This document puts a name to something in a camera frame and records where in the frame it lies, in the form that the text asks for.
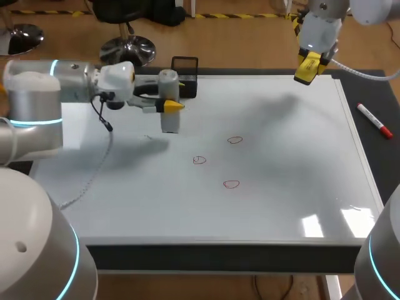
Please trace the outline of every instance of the whiteboard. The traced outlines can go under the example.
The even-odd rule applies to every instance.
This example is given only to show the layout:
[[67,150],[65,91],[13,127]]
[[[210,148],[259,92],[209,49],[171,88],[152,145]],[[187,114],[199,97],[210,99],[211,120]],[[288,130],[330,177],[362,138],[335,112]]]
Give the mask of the whiteboard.
[[[179,134],[105,111],[114,141],[64,211],[84,243],[361,244],[383,208],[338,80],[201,76]],[[63,104],[64,150],[31,176],[75,198],[108,145],[89,104]]]

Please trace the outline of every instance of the wooden floor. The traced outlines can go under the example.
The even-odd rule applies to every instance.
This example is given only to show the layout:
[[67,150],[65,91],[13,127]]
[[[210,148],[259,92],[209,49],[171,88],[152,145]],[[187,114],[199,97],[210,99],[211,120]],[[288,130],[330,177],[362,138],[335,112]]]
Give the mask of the wooden floor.
[[[283,7],[277,0],[198,0],[198,13],[271,13]],[[20,0],[13,9],[86,10],[81,0],[63,2]],[[78,59],[99,63],[103,43],[119,35],[115,25],[92,16],[14,16],[15,23],[32,23],[44,29],[43,44],[18,59]],[[132,23],[137,34],[157,47],[152,66],[168,67],[173,56],[197,56],[204,68],[296,68],[298,44],[289,21],[283,19],[187,19],[179,27],[165,27],[148,20]],[[395,40],[400,24],[392,22]],[[400,49],[391,41],[387,24],[364,27],[349,17],[339,37],[338,61],[358,69],[400,68]],[[6,60],[0,61],[3,68]],[[400,79],[391,83],[400,99]],[[251,276],[155,276],[99,277],[98,299],[257,299]],[[288,276],[260,276],[264,299],[278,300],[288,286]],[[341,277],[347,290],[352,276]],[[320,299],[317,278],[295,276],[287,300]]]

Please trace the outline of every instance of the red circle drawing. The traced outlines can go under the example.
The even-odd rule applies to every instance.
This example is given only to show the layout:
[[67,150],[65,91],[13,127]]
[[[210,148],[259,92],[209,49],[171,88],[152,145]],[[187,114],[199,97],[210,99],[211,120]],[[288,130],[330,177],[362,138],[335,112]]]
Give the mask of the red circle drawing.
[[224,182],[224,186],[227,189],[234,189],[239,186],[240,182],[238,180],[228,180]]
[[243,141],[243,137],[241,136],[233,136],[227,139],[228,142],[231,144],[239,144],[241,141]]
[[202,156],[195,156],[193,157],[193,163],[194,164],[204,164],[207,161],[205,157]]

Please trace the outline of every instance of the white cable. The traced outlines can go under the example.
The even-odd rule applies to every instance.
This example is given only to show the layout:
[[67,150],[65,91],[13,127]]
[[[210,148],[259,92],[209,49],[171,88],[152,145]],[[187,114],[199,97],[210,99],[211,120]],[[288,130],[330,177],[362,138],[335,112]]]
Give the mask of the white cable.
[[394,78],[397,78],[400,75],[400,70],[398,70],[396,73],[394,73],[391,76],[372,76],[372,75],[364,74],[364,73],[358,72],[356,70],[353,70],[350,67],[346,67],[345,65],[341,64],[338,61],[335,61],[334,59],[331,59],[331,62],[334,63],[335,65],[337,65],[339,68],[341,68],[351,74],[360,76],[365,79],[375,80],[375,81],[389,81]]
[[8,127],[11,129],[11,134],[12,134],[10,157],[4,164],[0,164],[0,167],[6,167],[9,165],[9,163],[11,163],[15,159],[15,155],[17,154],[18,137],[15,127],[11,124],[9,119],[7,119],[6,117],[0,117],[0,120],[3,120],[8,125]]
[[106,149],[106,152],[104,153],[104,156],[102,157],[102,160],[99,164],[99,166],[96,168],[96,170],[94,171],[92,177],[90,178],[90,180],[86,183],[86,185],[83,187],[83,189],[81,190],[81,192],[79,193],[79,196],[70,200],[70,201],[66,201],[62,204],[60,204],[58,206],[58,208],[60,210],[64,210],[66,208],[68,208],[69,206],[73,205],[75,202],[79,201],[80,199],[82,199],[83,196],[85,196],[85,194],[87,193],[87,191],[90,189],[90,187],[92,186],[93,181],[97,178],[100,169],[102,168],[104,162],[106,161],[108,154],[111,152],[111,148],[113,146],[113,141],[114,141],[114,136],[113,136],[113,132],[109,133],[109,141],[108,141],[108,146]]

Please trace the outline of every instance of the chair base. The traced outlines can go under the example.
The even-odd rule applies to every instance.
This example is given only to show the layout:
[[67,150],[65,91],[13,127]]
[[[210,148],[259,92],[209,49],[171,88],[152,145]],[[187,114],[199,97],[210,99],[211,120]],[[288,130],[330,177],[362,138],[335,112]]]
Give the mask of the chair base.
[[142,36],[129,36],[127,40],[117,37],[108,41],[100,50],[100,59],[106,64],[130,61],[141,67],[156,57],[156,47],[149,39]]
[[14,30],[0,29],[0,55],[27,53],[38,47],[44,39],[43,30],[32,24],[16,24]]

